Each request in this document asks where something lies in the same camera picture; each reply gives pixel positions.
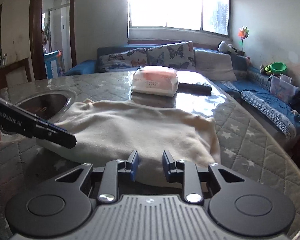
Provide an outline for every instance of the white towel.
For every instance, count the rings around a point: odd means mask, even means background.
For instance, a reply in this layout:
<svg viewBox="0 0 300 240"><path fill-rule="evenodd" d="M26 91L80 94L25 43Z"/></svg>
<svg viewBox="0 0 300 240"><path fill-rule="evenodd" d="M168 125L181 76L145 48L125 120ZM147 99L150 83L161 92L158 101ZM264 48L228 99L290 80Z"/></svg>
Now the white towel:
<svg viewBox="0 0 300 240"><path fill-rule="evenodd" d="M164 150L169 150L175 160L186 159L202 167L220 162L214 118L205 119L180 109L86 99L74 103L56 125L75 135L76 146L67 149L37 140L40 146L95 167L115 159L127 160L132 150L137 150L136 180L148 185L171 186L162 169Z"/></svg>
<svg viewBox="0 0 300 240"><path fill-rule="evenodd" d="M201 75L215 81L237 81L229 54L196 50L195 69Z"/></svg>

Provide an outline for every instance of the green bowl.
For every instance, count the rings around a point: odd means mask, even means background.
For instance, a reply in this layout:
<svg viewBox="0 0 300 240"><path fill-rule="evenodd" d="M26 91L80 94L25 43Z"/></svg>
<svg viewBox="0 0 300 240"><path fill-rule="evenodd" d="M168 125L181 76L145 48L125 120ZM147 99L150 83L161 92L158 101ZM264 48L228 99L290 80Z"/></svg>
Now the green bowl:
<svg viewBox="0 0 300 240"><path fill-rule="evenodd" d="M270 68L274 74L283 74L287 70L287 66L282 62L274 62L270 65Z"/></svg>

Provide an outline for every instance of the window frame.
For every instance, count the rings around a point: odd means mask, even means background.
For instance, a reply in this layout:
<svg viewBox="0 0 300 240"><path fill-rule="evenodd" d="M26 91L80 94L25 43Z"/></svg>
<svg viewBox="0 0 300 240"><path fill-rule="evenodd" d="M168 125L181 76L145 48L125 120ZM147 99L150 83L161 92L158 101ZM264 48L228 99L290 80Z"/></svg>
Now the window frame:
<svg viewBox="0 0 300 240"><path fill-rule="evenodd" d="M192 29L168 27L167 23L166 23L166 26L133 26L132 21L131 21L131 2L129 1L129 29L155 28L155 29L167 29L167 30L180 30L180 31L191 31L191 32L198 32L198 33L205 33L205 34L221 36L221 37L224 37L224 38L230 38L230 30L231 30L230 25L231 25L231 0L229 0L229 15L228 15L227 35L203 30L203 0L202 0L202 3L201 3L201 25L200 25L200 30L199 31L198 30L192 30Z"/></svg>

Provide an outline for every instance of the wooden door frame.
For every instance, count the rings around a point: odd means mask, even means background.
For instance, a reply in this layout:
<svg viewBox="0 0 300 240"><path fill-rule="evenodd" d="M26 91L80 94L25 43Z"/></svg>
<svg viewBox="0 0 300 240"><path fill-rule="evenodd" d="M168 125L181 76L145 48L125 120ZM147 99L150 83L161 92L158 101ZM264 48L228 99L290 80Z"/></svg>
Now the wooden door frame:
<svg viewBox="0 0 300 240"><path fill-rule="evenodd" d="M70 50L72 66L77 65L75 53L75 37L74 37L74 0L70 0ZM47 74L44 65L43 49L42 49L42 0L30 0L29 8L29 36L30 36L30 52L34 80L46 79Z"/></svg>

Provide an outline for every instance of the window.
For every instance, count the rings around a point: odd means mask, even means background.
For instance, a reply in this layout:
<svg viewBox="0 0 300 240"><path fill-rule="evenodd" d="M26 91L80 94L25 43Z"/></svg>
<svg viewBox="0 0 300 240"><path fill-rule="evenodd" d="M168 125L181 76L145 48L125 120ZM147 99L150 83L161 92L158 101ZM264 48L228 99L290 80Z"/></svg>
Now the window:
<svg viewBox="0 0 300 240"><path fill-rule="evenodd" d="M46 14L43 13L41 15L41 29L44 30L44 27L45 27L45 18L46 18Z"/></svg>
<svg viewBox="0 0 300 240"><path fill-rule="evenodd" d="M130 26L157 26L228 35L229 0L129 0Z"/></svg>

